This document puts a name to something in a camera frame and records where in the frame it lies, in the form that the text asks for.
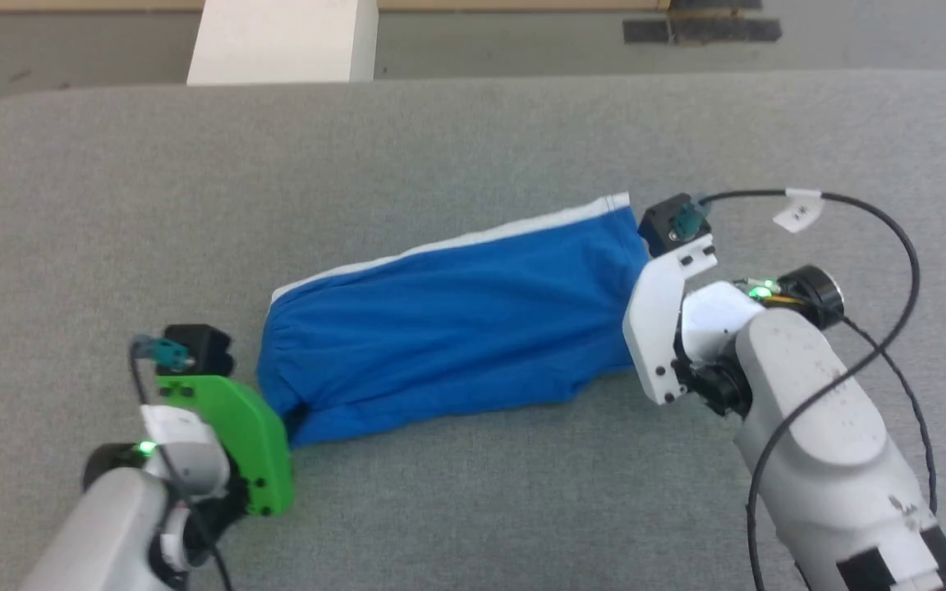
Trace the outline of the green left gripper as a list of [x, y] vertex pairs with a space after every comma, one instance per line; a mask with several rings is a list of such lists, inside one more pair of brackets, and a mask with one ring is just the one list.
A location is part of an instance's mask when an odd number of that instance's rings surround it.
[[292, 507], [289, 442], [281, 419], [255, 389], [222, 375], [158, 375], [169, 406], [194, 411], [217, 435], [246, 490], [246, 513], [281, 515]]

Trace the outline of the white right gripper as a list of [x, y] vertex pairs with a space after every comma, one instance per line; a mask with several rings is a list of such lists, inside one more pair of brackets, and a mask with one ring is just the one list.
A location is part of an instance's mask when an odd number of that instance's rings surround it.
[[702, 364], [682, 328], [686, 283], [717, 265], [710, 233], [652, 257], [641, 269], [622, 320], [636, 373], [647, 399], [658, 406], [687, 393], [681, 379]]

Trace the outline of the blue shorts with white stripe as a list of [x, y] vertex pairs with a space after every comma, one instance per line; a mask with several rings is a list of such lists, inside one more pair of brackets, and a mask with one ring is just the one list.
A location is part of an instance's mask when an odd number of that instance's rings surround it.
[[293, 447], [570, 401], [631, 369], [647, 251], [626, 192], [278, 288], [256, 378]]

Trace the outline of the black floor tape strip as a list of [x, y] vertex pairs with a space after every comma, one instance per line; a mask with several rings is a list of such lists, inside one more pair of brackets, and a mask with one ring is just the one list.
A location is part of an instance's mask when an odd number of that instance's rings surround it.
[[776, 44], [783, 36], [777, 19], [720, 18], [624, 20], [625, 44]]

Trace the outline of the white post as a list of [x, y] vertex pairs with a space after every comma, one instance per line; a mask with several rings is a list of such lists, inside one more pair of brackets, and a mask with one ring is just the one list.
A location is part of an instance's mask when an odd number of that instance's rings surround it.
[[371, 81], [378, 0], [205, 0], [186, 83]]

